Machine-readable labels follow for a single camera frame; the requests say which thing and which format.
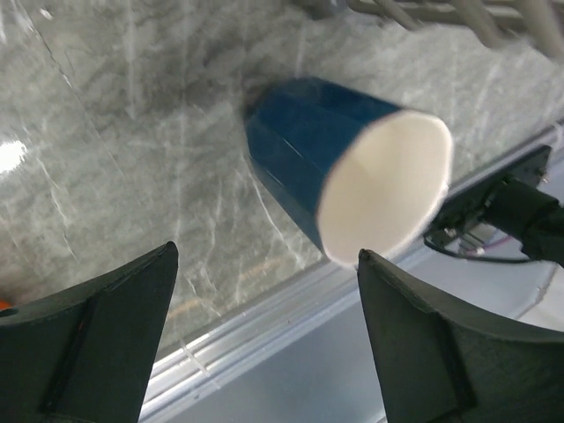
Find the gray marble wall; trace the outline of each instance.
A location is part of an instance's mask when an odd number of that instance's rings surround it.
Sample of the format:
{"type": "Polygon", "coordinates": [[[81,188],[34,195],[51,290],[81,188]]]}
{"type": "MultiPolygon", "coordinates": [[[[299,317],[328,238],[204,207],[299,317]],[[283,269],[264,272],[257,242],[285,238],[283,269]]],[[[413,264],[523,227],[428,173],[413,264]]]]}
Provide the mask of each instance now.
{"type": "Polygon", "coordinates": [[[442,117],[456,177],[564,115],[561,67],[462,28],[312,21],[281,0],[0,0],[0,145],[25,149],[0,170],[0,296],[173,240],[166,346],[318,261],[252,175],[241,122],[263,87],[306,74],[442,117]]]}

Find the blue paper cup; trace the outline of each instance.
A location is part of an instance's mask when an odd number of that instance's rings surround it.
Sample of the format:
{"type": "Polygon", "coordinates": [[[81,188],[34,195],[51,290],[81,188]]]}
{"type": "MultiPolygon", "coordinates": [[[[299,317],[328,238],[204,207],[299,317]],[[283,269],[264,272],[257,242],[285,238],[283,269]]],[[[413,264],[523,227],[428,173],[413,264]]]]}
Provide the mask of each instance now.
{"type": "Polygon", "coordinates": [[[438,212],[453,143],[436,116],[319,78],[271,89],[246,122],[256,175],[327,257],[392,258],[438,212]]]}

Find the orange object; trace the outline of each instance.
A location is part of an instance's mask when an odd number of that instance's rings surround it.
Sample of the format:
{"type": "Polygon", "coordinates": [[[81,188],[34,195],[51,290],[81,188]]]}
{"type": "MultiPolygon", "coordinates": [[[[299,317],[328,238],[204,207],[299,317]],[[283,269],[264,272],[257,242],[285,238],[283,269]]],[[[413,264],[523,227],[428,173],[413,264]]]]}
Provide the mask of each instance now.
{"type": "Polygon", "coordinates": [[[0,311],[10,308],[11,304],[8,301],[0,300],[0,311]]]}

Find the metal rack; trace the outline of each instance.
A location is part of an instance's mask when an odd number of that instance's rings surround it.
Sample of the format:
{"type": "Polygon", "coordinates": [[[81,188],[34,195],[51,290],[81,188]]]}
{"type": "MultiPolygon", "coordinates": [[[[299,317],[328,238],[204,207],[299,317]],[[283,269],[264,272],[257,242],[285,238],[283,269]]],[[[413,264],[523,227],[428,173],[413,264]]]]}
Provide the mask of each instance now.
{"type": "Polygon", "coordinates": [[[489,48],[526,37],[545,56],[564,62],[564,2],[561,0],[323,0],[324,9],[395,20],[415,31],[426,23],[469,27],[489,48]]]}

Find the metal bar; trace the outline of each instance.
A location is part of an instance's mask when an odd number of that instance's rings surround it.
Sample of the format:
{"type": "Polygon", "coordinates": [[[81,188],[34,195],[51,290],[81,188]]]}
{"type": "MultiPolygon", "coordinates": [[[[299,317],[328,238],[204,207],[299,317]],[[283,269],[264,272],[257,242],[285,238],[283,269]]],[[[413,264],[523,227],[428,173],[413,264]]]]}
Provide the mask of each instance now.
{"type": "MultiPolygon", "coordinates": [[[[389,17],[378,4],[365,3],[361,0],[347,0],[347,4],[352,11],[356,11],[358,13],[366,13],[368,15],[375,15],[381,18],[389,17]]],[[[454,8],[451,10],[441,11],[429,4],[419,4],[417,7],[405,7],[404,11],[410,17],[420,22],[466,26],[464,20],[454,8]]],[[[494,21],[497,23],[499,28],[513,33],[524,33],[527,29],[523,20],[519,16],[494,16],[494,21]]]]}
{"type": "Polygon", "coordinates": [[[378,4],[384,13],[393,18],[399,25],[410,31],[420,29],[421,24],[416,19],[412,18],[405,9],[396,3],[395,0],[372,0],[378,4]]]}
{"type": "Polygon", "coordinates": [[[550,0],[516,0],[537,48],[546,56],[564,60],[564,36],[559,13],[550,0]]]}
{"type": "Polygon", "coordinates": [[[508,38],[497,26],[491,13],[481,0],[452,0],[465,24],[486,47],[502,48],[508,38]]]}

